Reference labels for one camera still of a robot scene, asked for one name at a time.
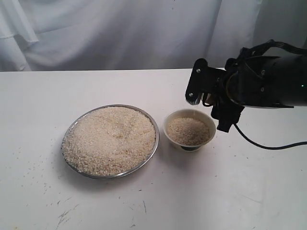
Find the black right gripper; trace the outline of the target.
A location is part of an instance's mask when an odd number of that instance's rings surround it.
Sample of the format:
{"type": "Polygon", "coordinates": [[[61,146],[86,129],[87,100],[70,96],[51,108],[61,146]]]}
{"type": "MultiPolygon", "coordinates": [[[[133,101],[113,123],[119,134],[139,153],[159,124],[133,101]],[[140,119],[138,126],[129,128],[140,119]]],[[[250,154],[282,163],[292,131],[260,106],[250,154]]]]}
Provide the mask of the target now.
{"type": "Polygon", "coordinates": [[[294,107],[294,56],[251,57],[237,66],[233,58],[228,62],[211,111],[217,130],[228,132],[245,107],[294,107]]]}

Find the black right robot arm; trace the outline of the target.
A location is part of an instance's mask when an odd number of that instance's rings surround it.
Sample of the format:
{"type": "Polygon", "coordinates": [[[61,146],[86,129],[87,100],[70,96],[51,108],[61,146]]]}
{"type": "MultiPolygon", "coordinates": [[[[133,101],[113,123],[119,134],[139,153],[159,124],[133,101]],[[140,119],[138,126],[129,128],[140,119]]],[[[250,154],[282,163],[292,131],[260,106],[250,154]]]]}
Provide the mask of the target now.
{"type": "Polygon", "coordinates": [[[307,104],[307,57],[250,57],[222,78],[211,115],[229,132],[244,108],[294,108],[307,104]]]}

